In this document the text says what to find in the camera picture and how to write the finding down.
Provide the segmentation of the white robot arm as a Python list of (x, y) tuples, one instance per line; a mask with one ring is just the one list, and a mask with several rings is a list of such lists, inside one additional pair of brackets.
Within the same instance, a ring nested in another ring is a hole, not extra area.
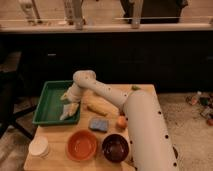
[(99, 82), (94, 71), (80, 70), (73, 74), (73, 84), (62, 99), (80, 102), (86, 89), (125, 114), (137, 171), (179, 171), (164, 115), (155, 95), (145, 90), (124, 92)]

